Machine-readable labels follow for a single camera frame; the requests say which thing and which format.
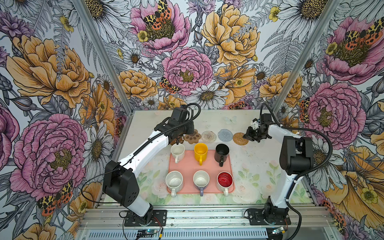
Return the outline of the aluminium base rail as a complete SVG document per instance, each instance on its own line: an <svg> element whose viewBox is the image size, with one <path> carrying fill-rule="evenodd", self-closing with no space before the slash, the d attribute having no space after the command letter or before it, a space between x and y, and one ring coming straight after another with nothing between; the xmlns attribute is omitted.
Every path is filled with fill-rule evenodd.
<svg viewBox="0 0 384 240"><path fill-rule="evenodd" d="M292 205L302 215L302 227L332 227L333 219L325 207L309 204ZM166 228L250 228L244 218L248 208L261 208L261 205L200 205L200 206L155 206L154 210L166 210ZM80 223L80 230L121 229L121 216L125 208L117 205L101 205L87 210Z"/></svg>

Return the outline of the black mug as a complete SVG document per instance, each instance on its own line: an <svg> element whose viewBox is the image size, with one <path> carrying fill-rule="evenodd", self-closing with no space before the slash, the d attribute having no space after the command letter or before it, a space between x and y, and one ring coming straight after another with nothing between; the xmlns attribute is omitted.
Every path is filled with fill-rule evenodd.
<svg viewBox="0 0 384 240"><path fill-rule="evenodd" d="M214 159L220 167L224 166L224 163L228 159L230 149L225 144L218 144L215 149Z"/></svg>

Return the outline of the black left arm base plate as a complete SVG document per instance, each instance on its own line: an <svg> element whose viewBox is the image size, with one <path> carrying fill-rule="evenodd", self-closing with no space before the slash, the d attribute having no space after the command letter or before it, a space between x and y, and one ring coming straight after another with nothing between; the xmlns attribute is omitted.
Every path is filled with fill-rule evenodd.
<svg viewBox="0 0 384 240"><path fill-rule="evenodd" d="M166 226L167 222L167 210L152 210L152 216L145 215L144 217L140 217L133 213L132 211L128 211L125 220L125 227L158 227L161 225L162 227Z"/></svg>

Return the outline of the light blue woven coaster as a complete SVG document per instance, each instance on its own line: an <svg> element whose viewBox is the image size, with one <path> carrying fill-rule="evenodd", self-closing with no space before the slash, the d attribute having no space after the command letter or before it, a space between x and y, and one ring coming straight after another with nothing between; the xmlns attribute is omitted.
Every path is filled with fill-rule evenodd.
<svg viewBox="0 0 384 240"><path fill-rule="evenodd" d="M218 132L218 138L222 142L230 142L233 139L233 133L228 129L221 129Z"/></svg>

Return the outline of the white mug red inside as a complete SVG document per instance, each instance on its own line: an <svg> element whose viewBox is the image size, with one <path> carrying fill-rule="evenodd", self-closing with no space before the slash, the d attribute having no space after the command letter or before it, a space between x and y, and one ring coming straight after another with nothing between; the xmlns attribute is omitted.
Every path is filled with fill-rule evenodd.
<svg viewBox="0 0 384 240"><path fill-rule="evenodd" d="M225 197L229 196L230 188L233 186L233 176L228 172L221 172L217 176L217 188L224 194Z"/></svg>

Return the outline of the white mug back left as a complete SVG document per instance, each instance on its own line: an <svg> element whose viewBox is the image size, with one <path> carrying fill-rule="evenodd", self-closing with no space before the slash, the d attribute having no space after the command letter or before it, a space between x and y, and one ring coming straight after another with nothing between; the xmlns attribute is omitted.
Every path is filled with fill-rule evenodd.
<svg viewBox="0 0 384 240"><path fill-rule="evenodd" d="M185 146L183 144L172 145L171 155L174 157L175 163L178 164L185 157Z"/></svg>

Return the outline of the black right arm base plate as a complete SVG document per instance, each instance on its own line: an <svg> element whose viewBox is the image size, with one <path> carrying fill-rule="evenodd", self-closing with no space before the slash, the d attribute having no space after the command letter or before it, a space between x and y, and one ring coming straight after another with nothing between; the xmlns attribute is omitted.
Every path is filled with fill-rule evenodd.
<svg viewBox="0 0 384 240"><path fill-rule="evenodd" d="M249 220L251 226L277 226L291 225L291 219L288 214L289 208L271 210L250 208L244 212L244 217Z"/></svg>

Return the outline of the pink rectangular tray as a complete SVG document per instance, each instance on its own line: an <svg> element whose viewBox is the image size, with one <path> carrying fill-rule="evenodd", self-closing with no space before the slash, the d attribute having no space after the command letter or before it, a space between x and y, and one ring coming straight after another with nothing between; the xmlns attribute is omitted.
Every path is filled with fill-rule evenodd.
<svg viewBox="0 0 384 240"><path fill-rule="evenodd" d="M206 161L200 166L195 159L193 150L186 150L185 157L179 163L175 163L175 158L170 156L169 172L178 171L183 176L183 188L179 191L179 194L200 194L200 191L193 182L193 176L197 171L205 171L210 176L210 182L206 189L205 194L220 194L221 191L217 188L217 177L221 172L228 172L233 175L231 159L227 158L222 167L219 166L214 159L214 150L208 151Z"/></svg>

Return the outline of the cork paw print coaster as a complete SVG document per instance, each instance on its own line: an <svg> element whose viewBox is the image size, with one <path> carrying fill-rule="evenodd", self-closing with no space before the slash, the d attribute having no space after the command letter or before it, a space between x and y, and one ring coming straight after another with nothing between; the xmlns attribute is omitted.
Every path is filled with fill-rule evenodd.
<svg viewBox="0 0 384 240"><path fill-rule="evenodd" d="M202 135L196 129L194 129L194 132L192 134L184 135L184 140L187 141L189 144L197 144L201 138Z"/></svg>

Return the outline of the small green circuit board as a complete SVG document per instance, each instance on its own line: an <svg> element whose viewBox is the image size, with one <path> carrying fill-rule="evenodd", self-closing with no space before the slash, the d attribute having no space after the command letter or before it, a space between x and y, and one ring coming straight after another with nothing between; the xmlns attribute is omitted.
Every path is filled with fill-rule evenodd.
<svg viewBox="0 0 384 240"><path fill-rule="evenodd" d="M163 229L159 231L155 231L152 229L140 230L136 235L136 240L139 240L141 238L154 238L154 237L158 237L158 239L160 240L163 237L163 232L164 232Z"/></svg>

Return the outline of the scratched round wooden coaster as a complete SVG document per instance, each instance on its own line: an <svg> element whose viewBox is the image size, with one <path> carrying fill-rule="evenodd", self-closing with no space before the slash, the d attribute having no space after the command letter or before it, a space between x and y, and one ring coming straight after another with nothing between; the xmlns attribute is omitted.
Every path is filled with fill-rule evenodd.
<svg viewBox="0 0 384 240"><path fill-rule="evenodd" d="M180 136L177 138L176 140L176 144L179 145L179 144L182 144L184 142L184 137L183 136Z"/></svg>

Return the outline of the white mug front left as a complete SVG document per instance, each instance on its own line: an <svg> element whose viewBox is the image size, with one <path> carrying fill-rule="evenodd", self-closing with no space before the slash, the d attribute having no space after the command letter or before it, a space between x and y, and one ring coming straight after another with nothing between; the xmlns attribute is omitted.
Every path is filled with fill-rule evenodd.
<svg viewBox="0 0 384 240"><path fill-rule="evenodd" d="M180 192L184 186L183 175L178 171L169 172L166 176L166 184L170 190L171 197L175 198L177 193Z"/></svg>

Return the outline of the aluminium corner post right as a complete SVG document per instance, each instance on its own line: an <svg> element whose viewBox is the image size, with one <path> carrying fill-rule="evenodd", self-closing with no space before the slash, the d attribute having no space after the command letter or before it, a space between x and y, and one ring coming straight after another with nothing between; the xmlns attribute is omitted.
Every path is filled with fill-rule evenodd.
<svg viewBox="0 0 384 240"><path fill-rule="evenodd" d="M334 13L336 12L340 2L341 1L339 0L327 2L318 23L315 25L313 33L309 34L308 41L306 42L303 50L300 52L299 58L295 63L285 85L283 86L282 91L280 92L279 96L274 102L273 113L277 113L280 106L282 105L282 103L285 101L286 97L290 93L290 90L293 87L294 83L296 82L297 78L299 77L302 67L305 64L308 56L310 55L311 50L315 47L315 43L320 39L325 28L329 25L329 22L332 16L334 15Z"/></svg>

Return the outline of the round tan wicker coaster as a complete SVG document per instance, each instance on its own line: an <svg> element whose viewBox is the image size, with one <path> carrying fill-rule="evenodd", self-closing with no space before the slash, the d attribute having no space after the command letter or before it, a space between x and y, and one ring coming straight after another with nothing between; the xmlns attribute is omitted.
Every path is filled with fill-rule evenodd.
<svg viewBox="0 0 384 240"><path fill-rule="evenodd" d="M235 144L239 146L245 146L249 143L249 140L244 138L244 133L235 133L233 135L233 141Z"/></svg>

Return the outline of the white multicolour woven coaster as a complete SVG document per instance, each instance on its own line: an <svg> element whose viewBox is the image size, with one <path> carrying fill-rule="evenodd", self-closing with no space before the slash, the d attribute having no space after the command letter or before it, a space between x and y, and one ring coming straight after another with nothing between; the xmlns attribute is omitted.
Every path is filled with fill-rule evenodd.
<svg viewBox="0 0 384 240"><path fill-rule="evenodd" d="M205 131L201 134L202 138L201 140L204 142L204 143L214 143L217 139L217 135L212 132L212 131Z"/></svg>

